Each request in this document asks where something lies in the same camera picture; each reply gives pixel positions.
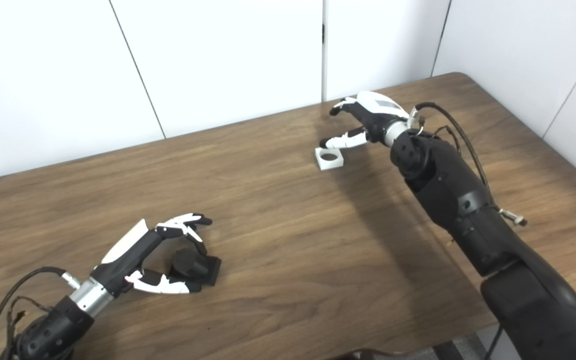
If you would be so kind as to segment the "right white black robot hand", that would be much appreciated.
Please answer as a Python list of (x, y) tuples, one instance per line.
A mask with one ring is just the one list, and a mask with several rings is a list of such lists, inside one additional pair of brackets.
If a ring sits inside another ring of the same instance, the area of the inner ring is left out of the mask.
[(341, 112), (351, 114), (361, 126), (319, 142), (324, 150), (342, 150), (377, 143), (391, 148), (394, 141), (411, 129), (410, 115), (388, 96), (373, 91), (361, 91), (346, 96), (330, 109), (330, 116)]

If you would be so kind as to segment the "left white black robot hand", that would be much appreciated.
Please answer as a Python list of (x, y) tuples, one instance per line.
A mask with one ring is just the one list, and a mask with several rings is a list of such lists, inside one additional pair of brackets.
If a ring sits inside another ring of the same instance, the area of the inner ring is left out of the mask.
[[(196, 233), (198, 225), (212, 220), (200, 213), (186, 213), (150, 228), (140, 219), (106, 253), (91, 277), (114, 298), (135, 289), (153, 294), (198, 293), (203, 286), (217, 283), (222, 260), (208, 255), (206, 245)], [(174, 253), (168, 272), (143, 267), (143, 262), (167, 239), (186, 239), (191, 248)]]

